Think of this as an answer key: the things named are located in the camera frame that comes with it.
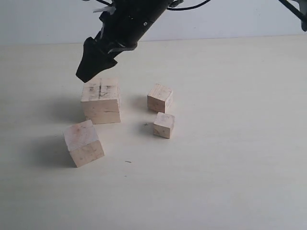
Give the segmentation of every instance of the cable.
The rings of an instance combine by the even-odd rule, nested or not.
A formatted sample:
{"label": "cable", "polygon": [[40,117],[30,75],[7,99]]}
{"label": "cable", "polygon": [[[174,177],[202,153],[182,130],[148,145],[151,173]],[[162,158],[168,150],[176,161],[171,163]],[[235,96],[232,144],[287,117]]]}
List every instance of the cable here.
{"label": "cable", "polygon": [[107,5],[107,6],[112,6],[112,3],[109,3],[109,2],[107,2],[107,1],[104,1],[104,0],[96,0],[97,2],[100,2],[100,3],[102,3],[102,4],[105,4],[105,5]]}
{"label": "cable", "polygon": [[286,8],[288,8],[296,17],[302,20],[303,23],[307,24],[307,17],[302,14],[295,6],[289,3],[287,0],[278,0],[280,1]]}
{"label": "cable", "polygon": [[190,6],[190,7],[184,7],[184,8],[170,8],[170,7],[168,7],[167,9],[169,11],[188,11],[188,10],[193,10],[193,9],[199,8],[199,7],[203,6],[204,4],[207,4],[210,1],[211,0],[206,0],[206,1],[203,1],[202,3],[200,3],[198,5]]}

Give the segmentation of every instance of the white table surface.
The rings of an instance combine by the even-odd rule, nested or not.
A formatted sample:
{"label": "white table surface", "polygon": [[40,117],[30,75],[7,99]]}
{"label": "white table surface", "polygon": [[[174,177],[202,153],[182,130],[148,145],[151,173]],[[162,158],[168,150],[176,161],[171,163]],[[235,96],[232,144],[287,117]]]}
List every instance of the white table surface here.
{"label": "white table surface", "polygon": [[[84,120],[82,45],[0,46],[0,228],[307,229],[306,50],[306,36],[140,43],[102,73],[122,96],[122,123],[96,126],[106,156],[74,168],[62,132]],[[152,135],[155,83],[175,92],[170,140]]]}

